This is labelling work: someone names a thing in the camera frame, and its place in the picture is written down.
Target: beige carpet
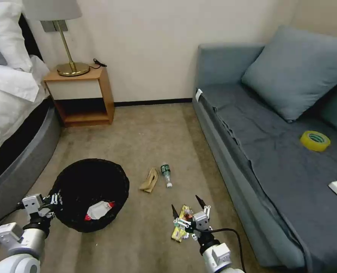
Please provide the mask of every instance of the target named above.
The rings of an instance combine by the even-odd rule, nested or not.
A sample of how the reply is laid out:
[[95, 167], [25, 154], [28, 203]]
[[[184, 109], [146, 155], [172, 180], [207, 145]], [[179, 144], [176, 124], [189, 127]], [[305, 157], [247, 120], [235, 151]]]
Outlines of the beige carpet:
[[[198, 243], [171, 240], [171, 204], [199, 210], [195, 194], [212, 206], [213, 228], [239, 231], [247, 272], [273, 272], [261, 268], [254, 257], [191, 104], [119, 107], [111, 126], [64, 130], [30, 193], [47, 194], [58, 173], [83, 158], [120, 164], [130, 180], [129, 198], [118, 217], [98, 232], [78, 233], [54, 219], [42, 273], [204, 273]], [[158, 169], [163, 162], [171, 167], [173, 188], [167, 189], [160, 177], [151, 194], [139, 191], [150, 168]], [[25, 219], [24, 212], [14, 216], [20, 224]], [[219, 233], [217, 238], [228, 244], [233, 266], [240, 268], [235, 235]]]

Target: trash bin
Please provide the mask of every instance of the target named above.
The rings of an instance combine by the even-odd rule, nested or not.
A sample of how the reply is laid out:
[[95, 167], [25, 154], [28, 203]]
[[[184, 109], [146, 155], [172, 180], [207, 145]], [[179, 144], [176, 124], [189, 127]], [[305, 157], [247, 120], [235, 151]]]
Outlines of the trash bin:
[[[69, 228], [93, 232], [110, 224], [129, 195], [129, 180], [123, 168], [111, 161], [89, 158], [65, 168], [57, 177], [49, 195], [59, 193], [56, 217]], [[91, 206], [104, 201], [110, 210], [99, 219], [87, 213]]]

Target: yellow tape roll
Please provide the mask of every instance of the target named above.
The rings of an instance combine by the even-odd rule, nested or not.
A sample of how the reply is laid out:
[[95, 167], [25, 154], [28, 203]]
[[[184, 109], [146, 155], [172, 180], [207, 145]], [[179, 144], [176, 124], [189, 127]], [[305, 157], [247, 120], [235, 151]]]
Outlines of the yellow tape roll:
[[326, 135], [316, 131], [304, 132], [300, 141], [307, 149], [315, 152], [323, 152], [331, 144]]

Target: green bottle label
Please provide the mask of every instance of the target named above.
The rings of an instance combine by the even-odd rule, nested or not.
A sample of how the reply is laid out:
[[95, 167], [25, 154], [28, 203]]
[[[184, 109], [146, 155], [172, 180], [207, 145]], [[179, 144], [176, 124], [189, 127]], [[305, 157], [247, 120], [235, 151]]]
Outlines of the green bottle label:
[[171, 170], [169, 169], [169, 165], [168, 164], [164, 164], [161, 166], [161, 172], [162, 174], [165, 174], [165, 172], [171, 172]]

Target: wooden nightstand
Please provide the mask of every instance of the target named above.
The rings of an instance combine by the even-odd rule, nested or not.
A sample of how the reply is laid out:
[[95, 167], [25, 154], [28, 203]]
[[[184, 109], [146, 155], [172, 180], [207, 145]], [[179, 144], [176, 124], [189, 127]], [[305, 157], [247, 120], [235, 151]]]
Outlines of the wooden nightstand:
[[113, 122], [114, 99], [105, 67], [76, 77], [60, 76], [54, 69], [44, 83], [66, 127]]

